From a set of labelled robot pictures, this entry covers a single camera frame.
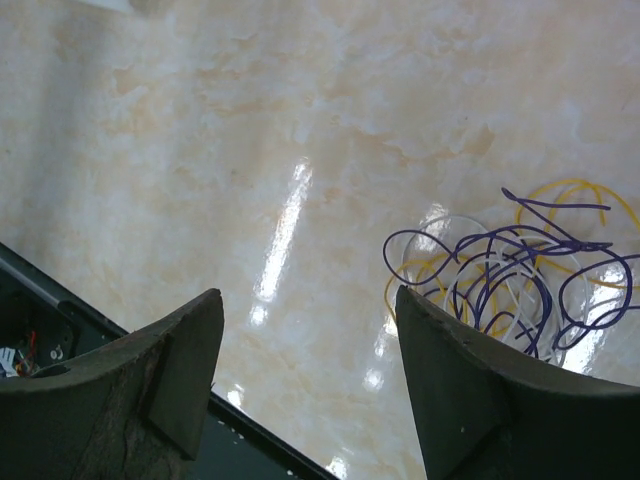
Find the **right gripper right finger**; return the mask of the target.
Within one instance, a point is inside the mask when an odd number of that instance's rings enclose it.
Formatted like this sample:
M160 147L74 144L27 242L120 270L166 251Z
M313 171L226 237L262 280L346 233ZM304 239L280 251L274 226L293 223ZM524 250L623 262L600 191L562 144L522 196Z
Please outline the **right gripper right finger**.
M529 357L406 287L395 311L428 478L638 478L638 387Z

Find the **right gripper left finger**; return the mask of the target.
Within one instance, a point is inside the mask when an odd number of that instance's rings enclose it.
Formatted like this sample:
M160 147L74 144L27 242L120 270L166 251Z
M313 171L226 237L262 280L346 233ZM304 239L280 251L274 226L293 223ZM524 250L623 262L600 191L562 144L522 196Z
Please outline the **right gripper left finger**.
M183 479L224 330L219 290L30 378L1 383L4 479Z

